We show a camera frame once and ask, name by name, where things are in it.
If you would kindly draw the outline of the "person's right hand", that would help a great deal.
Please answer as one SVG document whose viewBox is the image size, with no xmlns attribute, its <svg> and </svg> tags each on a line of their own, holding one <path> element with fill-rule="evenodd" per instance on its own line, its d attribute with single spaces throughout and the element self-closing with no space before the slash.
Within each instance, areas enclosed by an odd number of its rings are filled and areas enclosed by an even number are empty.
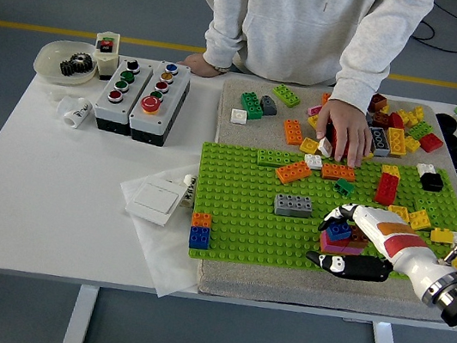
<svg viewBox="0 0 457 343">
<path fill-rule="evenodd" d="M 226 67 L 215 67 L 214 65 L 209 64 L 205 59 L 202 53 L 193 53 L 187 56 L 185 59 L 178 62 L 191 69 L 191 73 L 198 75 L 203 78 L 212 78 L 220 76 L 224 73 L 229 72 L 229 68 Z"/>
</svg>

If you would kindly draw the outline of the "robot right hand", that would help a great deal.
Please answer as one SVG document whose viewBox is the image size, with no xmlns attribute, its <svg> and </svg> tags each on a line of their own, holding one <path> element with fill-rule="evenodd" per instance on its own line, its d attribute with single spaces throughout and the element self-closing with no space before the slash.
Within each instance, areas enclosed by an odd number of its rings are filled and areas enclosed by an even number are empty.
<svg viewBox="0 0 457 343">
<path fill-rule="evenodd" d="M 385 281 L 390 272 L 405 274 L 413 290 L 427 305 L 435 304 L 440 293 L 457 283 L 457 271 L 441 263 L 426 242 L 395 212 L 359 204 L 333 209 L 319 226 L 326 230 L 332 223 L 353 221 L 373 243 L 379 259 L 365 255 L 326 255 L 306 252 L 307 258 L 341 279 Z"/>
</svg>

